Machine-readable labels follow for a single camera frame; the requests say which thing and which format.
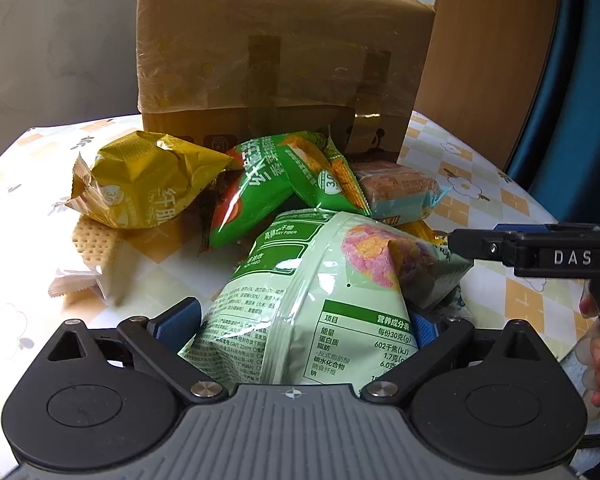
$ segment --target cardboard box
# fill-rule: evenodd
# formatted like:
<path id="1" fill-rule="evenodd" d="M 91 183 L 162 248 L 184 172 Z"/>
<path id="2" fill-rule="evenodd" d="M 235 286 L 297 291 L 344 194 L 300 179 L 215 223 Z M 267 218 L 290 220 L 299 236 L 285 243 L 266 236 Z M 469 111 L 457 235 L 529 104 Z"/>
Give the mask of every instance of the cardboard box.
<path id="1" fill-rule="evenodd" d="M 138 0 L 144 128 L 224 151 L 328 127 L 395 160 L 433 18 L 416 0 Z"/>

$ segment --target blue gripper pad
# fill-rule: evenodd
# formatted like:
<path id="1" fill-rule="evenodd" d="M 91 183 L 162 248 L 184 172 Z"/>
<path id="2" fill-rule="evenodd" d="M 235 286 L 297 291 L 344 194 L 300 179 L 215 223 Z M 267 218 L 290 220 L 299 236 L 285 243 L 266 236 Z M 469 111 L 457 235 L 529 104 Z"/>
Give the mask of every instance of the blue gripper pad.
<path id="1" fill-rule="evenodd" d="M 418 348 L 428 345 L 440 335 L 435 323 L 430 322 L 413 310 L 409 311 L 409 318 L 411 319 L 413 335 L 416 337 Z"/>
<path id="2" fill-rule="evenodd" d="M 147 323 L 146 329 L 174 354 L 198 332 L 202 307 L 196 298 L 185 298 Z"/>
<path id="3" fill-rule="evenodd" d="M 494 231 L 518 231 L 520 233 L 545 233 L 549 229 L 544 224 L 498 224 Z"/>

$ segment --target gray gripper plate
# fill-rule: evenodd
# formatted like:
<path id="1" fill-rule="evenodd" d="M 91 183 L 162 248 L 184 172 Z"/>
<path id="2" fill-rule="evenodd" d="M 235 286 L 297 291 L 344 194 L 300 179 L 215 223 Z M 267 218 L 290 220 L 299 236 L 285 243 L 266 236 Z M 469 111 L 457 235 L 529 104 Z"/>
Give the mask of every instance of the gray gripper plate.
<path id="1" fill-rule="evenodd" d="M 189 408 L 160 446 L 131 463 L 101 472 L 67 475 L 24 465 L 12 472 L 8 480 L 75 480 L 76 477 L 89 480 L 496 478 L 441 459 L 411 433 L 400 410 L 362 402 L 344 384 L 244 384 L 224 402 Z M 517 478 L 573 480 L 575 476 L 561 466 Z"/>

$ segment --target table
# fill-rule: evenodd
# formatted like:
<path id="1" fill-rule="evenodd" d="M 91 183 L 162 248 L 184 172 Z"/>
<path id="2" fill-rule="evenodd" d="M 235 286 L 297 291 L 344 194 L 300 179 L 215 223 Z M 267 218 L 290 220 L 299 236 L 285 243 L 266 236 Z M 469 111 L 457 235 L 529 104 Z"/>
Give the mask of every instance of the table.
<path id="1" fill-rule="evenodd" d="M 249 249 L 236 244 L 198 256 L 200 230 L 185 212 L 158 228 L 125 234 L 120 253 L 128 262 L 126 294 L 106 300 L 94 290 L 48 296 L 58 254 L 77 221 L 75 211 L 57 202 L 70 193 L 78 152 L 92 163 L 101 146 L 141 127 L 140 116 L 128 116 L 34 128 L 0 158 L 0 410 L 64 319 L 108 328 L 135 314 L 153 317 L 186 296 L 197 297 L 206 309 Z M 418 113 L 411 117 L 399 161 L 452 187 L 427 219 L 433 229 L 555 221 L 485 158 Z M 581 282 L 526 280 L 501 264 L 477 262 L 461 286 L 478 327 L 527 319 L 558 359 L 589 326 L 578 312 Z M 14 466 L 0 429 L 0 477 Z"/>

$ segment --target packing tape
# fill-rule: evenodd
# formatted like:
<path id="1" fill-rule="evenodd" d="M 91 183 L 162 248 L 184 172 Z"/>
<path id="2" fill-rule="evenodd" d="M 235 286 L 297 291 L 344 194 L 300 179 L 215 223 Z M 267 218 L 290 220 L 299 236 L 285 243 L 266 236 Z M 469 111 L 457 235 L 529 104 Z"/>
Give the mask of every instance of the packing tape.
<path id="1" fill-rule="evenodd" d="M 391 53 L 368 50 L 362 69 L 362 80 L 356 91 L 356 115 L 346 153 L 364 153 L 372 147 L 380 127 L 384 86 L 389 75 Z"/>
<path id="2" fill-rule="evenodd" d="M 248 125 L 251 137 L 276 133 L 276 94 L 280 73 L 280 36 L 249 37 Z"/>

